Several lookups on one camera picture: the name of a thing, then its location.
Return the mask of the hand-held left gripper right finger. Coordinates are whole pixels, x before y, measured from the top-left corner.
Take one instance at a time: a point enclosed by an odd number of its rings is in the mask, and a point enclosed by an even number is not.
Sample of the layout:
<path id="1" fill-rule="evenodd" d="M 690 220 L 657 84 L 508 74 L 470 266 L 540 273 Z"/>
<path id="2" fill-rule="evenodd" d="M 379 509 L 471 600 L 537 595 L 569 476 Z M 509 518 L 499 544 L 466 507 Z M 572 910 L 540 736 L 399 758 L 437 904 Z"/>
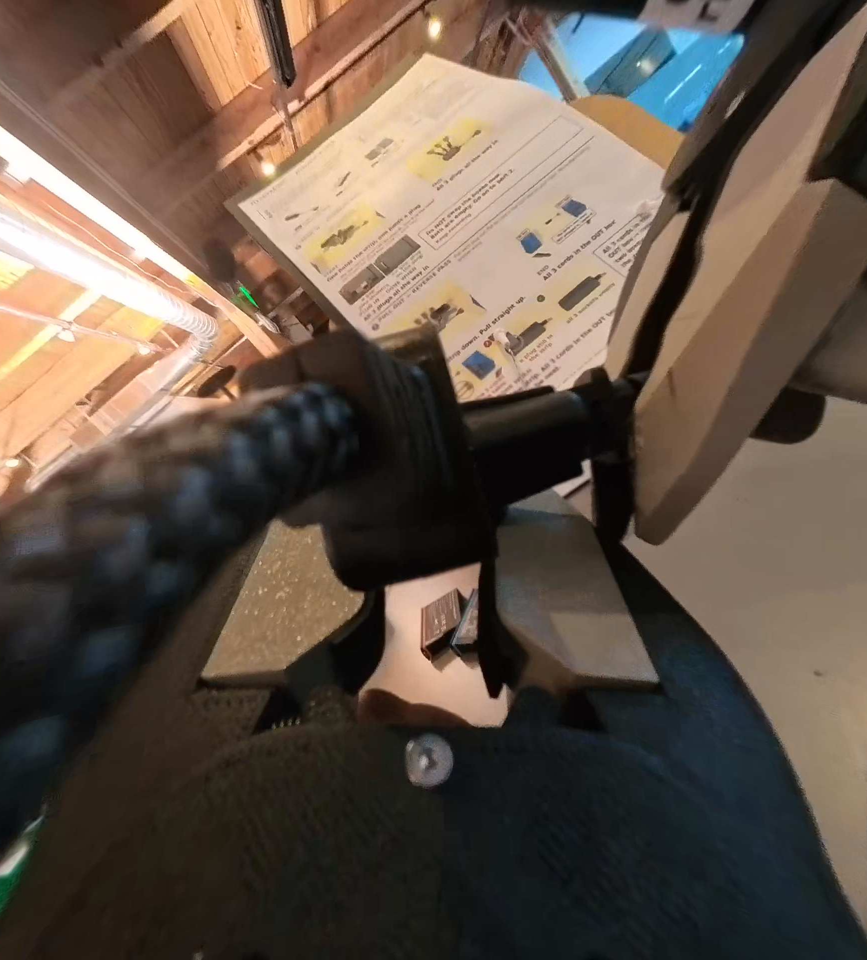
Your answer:
<path id="1" fill-rule="evenodd" d="M 476 656 L 494 699 L 526 688 L 653 690 L 656 668 L 608 563 L 577 510 L 508 510 L 480 568 Z"/>

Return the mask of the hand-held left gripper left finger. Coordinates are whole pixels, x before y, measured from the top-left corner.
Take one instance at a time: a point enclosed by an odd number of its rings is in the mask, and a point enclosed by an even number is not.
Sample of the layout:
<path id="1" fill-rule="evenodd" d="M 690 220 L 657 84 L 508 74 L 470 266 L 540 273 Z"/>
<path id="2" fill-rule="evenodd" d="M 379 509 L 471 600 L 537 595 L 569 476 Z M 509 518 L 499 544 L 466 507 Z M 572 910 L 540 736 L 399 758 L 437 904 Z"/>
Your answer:
<path id="1" fill-rule="evenodd" d="M 203 669 L 215 690 L 362 690 L 385 652 L 385 600 L 336 576 L 320 528 L 270 525 Z"/>

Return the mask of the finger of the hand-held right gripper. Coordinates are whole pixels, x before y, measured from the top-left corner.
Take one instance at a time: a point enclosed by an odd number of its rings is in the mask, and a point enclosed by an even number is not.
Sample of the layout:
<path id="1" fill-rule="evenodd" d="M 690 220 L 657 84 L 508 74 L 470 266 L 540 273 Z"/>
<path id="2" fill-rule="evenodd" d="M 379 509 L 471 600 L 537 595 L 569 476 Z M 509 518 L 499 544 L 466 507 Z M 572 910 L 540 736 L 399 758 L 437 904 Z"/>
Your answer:
<path id="1" fill-rule="evenodd" d="M 766 213 L 755 191 L 793 159 L 813 126 L 820 139 L 808 151 L 808 171 L 794 175 L 796 185 L 811 179 L 815 157 L 828 139 L 843 137 L 841 127 L 856 113 L 849 98 L 867 46 L 867 2 L 693 2 L 690 12 L 691 20 L 649 7 L 643 15 L 652 26 L 728 32 L 743 44 L 667 168 L 611 329 L 612 379 L 649 373 L 702 268 L 713 266 L 715 254 L 740 253 L 739 234 L 714 237 L 728 204 Z"/>
<path id="2" fill-rule="evenodd" d="M 835 178 L 723 188 L 697 245 L 644 241 L 605 360 L 620 403 L 595 525 L 664 543 L 724 474 L 867 270 L 867 198 Z"/>

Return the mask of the ceiling light strip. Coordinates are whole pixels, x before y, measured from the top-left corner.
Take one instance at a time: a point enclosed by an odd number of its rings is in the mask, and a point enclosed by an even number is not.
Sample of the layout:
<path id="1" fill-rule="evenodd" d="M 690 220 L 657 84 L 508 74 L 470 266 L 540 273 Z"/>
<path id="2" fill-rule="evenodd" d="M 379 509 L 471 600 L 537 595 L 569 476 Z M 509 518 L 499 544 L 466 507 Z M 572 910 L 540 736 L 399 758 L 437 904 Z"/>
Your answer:
<path id="1" fill-rule="evenodd" d="M 145 275 L 68 236 L 0 194 L 0 252 L 56 274 L 163 324 L 187 331 L 207 350 L 215 319 Z"/>

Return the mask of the blue-edged black battery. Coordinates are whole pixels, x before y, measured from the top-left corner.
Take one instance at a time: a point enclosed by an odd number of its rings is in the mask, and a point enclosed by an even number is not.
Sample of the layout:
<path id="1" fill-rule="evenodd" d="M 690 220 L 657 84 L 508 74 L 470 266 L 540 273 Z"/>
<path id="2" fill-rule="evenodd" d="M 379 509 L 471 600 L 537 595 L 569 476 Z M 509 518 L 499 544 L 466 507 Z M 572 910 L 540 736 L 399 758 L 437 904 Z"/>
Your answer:
<path id="1" fill-rule="evenodd" d="M 457 657 L 470 659 L 478 654 L 479 590 L 472 589 L 470 595 L 463 599 L 460 618 L 451 634 L 450 647 Z"/>

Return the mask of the red-edged black battery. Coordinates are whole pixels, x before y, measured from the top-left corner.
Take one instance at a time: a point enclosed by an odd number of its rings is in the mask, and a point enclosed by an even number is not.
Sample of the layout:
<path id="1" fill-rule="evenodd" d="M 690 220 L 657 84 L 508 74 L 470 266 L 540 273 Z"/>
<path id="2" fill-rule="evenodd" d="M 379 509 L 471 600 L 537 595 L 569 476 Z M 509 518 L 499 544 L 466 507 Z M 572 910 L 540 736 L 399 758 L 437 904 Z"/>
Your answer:
<path id="1" fill-rule="evenodd" d="M 451 646 L 466 609 L 466 598 L 457 588 L 433 599 L 420 612 L 420 651 L 434 663 Z"/>

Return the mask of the instruction sheet on wooden stand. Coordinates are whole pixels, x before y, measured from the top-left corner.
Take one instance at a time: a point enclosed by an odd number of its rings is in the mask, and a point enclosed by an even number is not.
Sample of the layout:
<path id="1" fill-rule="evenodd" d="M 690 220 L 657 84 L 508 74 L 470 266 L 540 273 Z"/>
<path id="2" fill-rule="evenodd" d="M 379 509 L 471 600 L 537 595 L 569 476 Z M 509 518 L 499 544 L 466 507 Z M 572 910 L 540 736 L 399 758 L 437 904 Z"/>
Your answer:
<path id="1" fill-rule="evenodd" d="M 607 358 L 679 140 L 424 54 L 226 205 L 337 325 L 431 324 L 461 401 L 565 389 Z"/>

